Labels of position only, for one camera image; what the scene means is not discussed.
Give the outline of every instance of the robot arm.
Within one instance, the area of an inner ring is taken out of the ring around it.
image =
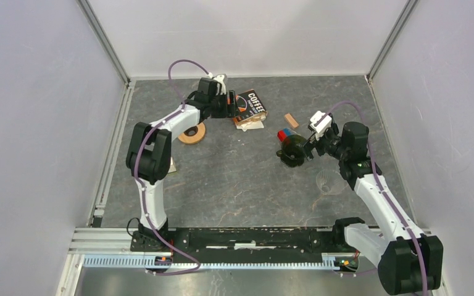
[[[309,129],[313,134],[303,145],[306,157],[312,159],[315,149],[319,156],[329,154],[339,160],[341,176],[366,204],[383,235],[374,234],[360,218],[340,219],[334,226],[336,243],[349,245],[364,254],[377,267],[385,290],[396,295],[418,291],[422,285],[411,233],[423,254],[428,289],[438,289],[443,245],[436,236],[427,236],[406,215],[389,190],[382,171],[367,156],[368,128],[358,122],[348,122],[339,136],[331,114],[317,112],[310,119]],[[372,165],[377,176],[373,174]]]
[[[153,126],[162,123],[145,143],[146,147],[141,154],[138,175],[142,184],[138,181],[135,182],[139,189],[142,212],[139,231],[149,237],[152,237],[153,233],[146,215],[158,231],[162,229],[163,232],[166,232],[168,228],[164,210],[162,180],[170,169],[172,141],[206,118],[233,118],[238,115],[235,92],[226,91],[225,78],[225,75],[216,77],[210,75],[208,78],[201,78],[197,91],[188,96],[184,106],[179,106],[160,120],[150,124],[139,122],[133,128],[126,157],[126,165],[131,170],[132,176],[134,175],[136,156],[143,139]]]

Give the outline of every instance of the purple cable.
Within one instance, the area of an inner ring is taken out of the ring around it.
[[[182,108],[181,110],[177,110],[176,112],[173,112],[172,114],[170,114],[168,117],[166,117],[163,121],[169,121],[171,120],[172,118],[176,117],[177,115],[181,114],[183,112],[183,110],[185,109],[185,101],[184,101],[184,97],[181,95],[181,93],[179,92],[179,90],[177,89],[177,87],[174,85],[173,81],[172,81],[172,68],[174,65],[180,63],[180,62],[188,62],[188,63],[192,63],[196,66],[198,66],[199,68],[201,68],[206,74],[208,74],[208,71],[201,65],[199,65],[198,63],[192,61],[192,60],[186,60],[186,59],[183,59],[183,60],[176,60],[175,62],[173,62],[170,67],[168,68],[168,82],[170,83],[170,85],[173,87],[173,89],[175,90],[175,92],[177,93],[177,95],[181,98],[182,100]],[[172,249],[173,251],[176,251],[177,253],[183,255],[184,257],[190,259],[191,261],[195,262],[195,264],[197,264],[197,266],[195,266],[194,268],[191,268],[191,269],[185,269],[185,270],[180,270],[180,271],[174,271],[172,273],[156,273],[156,275],[159,275],[159,276],[177,276],[179,274],[186,274],[186,273],[192,273],[193,271],[196,271],[198,270],[200,267],[201,267],[201,263],[199,262],[199,260],[195,259],[194,257],[188,255],[187,253],[179,250],[178,248],[174,247],[172,244],[170,244],[169,242],[167,242],[160,234],[159,232],[157,231],[157,229],[155,228],[155,226],[152,224],[152,221],[150,220],[150,216],[148,215],[148,208],[146,207],[146,187],[144,186],[144,183],[141,181],[141,179],[139,179],[139,163],[141,161],[141,155],[143,154],[143,150],[144,150],[144,146],[145,146],[145,143],[148,142],[148,139],[150,138],[150,136],[155,132],[156,129],[158,129],[159,127],[161,127],[164,123],[163,121],[159,122],[158,124],[156,124],[155,126],[152,127],[152,129],[150,129],[150,131],[148,132],[148,134],[146,134],[146,136],[144,137],[143,139],[143,142],[141,143],[141,146],[139,147],[139,151],[137,152],[137,157],[135,158],[135,165],[133,167],[133,176],[135,178],[135,180],[137,182],[140,183],[141,187],[143,188],[143,190],[141,191],[141,196],[142,196],[142,199],[143,199],[143,212],[144,212],[144,216],[146,217],[146,221],[148,221],[148,224],[150,225],[150,228],[152,229],[153,233],[155,234],[155,236],[163,243],[165,244],[168,248]]]
[[[338,102],[337,104],[332,106],[330,111],[328,111],[326,114],[324,114],[324,116],[317,122],[316,125],[318,125],[326,117],[326,115],[328,115],[331,112],[335,111],[335,109],[337,109],[338,107],[340,107],[342,105],[350,105],[353,108],[355,108],[355,110],[359,114],[360,121],[362,122],[362,124],[365,125],[364,115],[360,111],[360,107],[357,104],[355,104],[351,101]],[[370,153],[370,158],[371,158],[371,161],[372,161],[373,177],[375,178],[375,182],[377,183],[377,186],[379,187],[379,189],[380,189],[381,193],[383,194],[383,196],[385,197],[386,201],[389,203],[389,206],[392,208],[393,212],[395,212],[395,214],[397,215],[397,217],[401,221],[402,225],[404,225],[404,227],[408,231],[408,234],[410,234],[410,237],[412,238],[412,242],[414,243],[415,249],[417,251],[418,262],[419,262],[419,267],[420,267],[420,275],[421,275],[421,279],[422,279],[422,295],[428,295],[428,282],[427,282],[427,278],[426,278],[426,266],[424,264],[424,258],[422,256],[422,251],[420,250],[418,240],[415,237],[414,232],[409,228],[409,224],[406,221],[406,219],[404,219],[404,216],[402,215],[401,211],[399,211],[399,209],[397,208],[395,203],[393,203],[393,201],[389,198],[389,195],[384,191],[384,187],[383,187],[383,185],[382,185],[382,183],[379,179],[379,175],[377,174],[377,171],[376,171],[376,168],[375,168],[375,154],[372,152],[373,149],[372,149],[372,145],[370,143],[369,138],[368,138],[368,151]]]
[[[200,65],[199,63],[197,63],[193,60],[188,60],[188,59],[176,60],[175,62],[173,62],[168,67],[168,84],[173,88],[173,90],[175,91],[177,96],[179,96],[179,98],[182,100],[183,109],[184,109],[185,108],[185,97],[179,91],[179,89],[177,88],[177,85],[175,85],[173,83],[173,79],[172,79],[172,68],[173,68],[173,66],[175,66],[176,64],[179,64],[179,63],[191,63],[191,64],[194,64],[195,66],[199,67],[202,71],[204,71],[204,73],[208,74],[209,72],[202,65]]]

